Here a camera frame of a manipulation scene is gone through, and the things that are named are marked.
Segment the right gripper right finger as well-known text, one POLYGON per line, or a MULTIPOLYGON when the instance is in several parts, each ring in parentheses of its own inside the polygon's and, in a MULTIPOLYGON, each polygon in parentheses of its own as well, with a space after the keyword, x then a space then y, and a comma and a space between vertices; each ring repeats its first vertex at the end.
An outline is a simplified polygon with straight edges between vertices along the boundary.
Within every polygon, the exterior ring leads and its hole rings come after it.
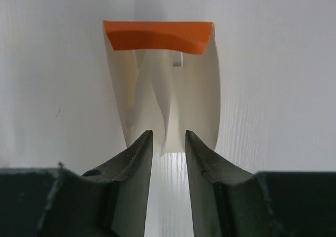
POLYGON ((335 173, 252 174, 194 132, 185 153, 195 236, 335 236, 335 173))

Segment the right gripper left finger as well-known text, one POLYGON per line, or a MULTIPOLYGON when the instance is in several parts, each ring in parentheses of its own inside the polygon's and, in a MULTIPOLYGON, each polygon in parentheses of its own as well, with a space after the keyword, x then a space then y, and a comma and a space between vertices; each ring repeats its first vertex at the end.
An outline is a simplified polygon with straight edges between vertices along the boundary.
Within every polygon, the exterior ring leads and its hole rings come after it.
POLYGON ((1 169, 1 236, 144 236, 153 132, 77 175, 64 168, 1 169))

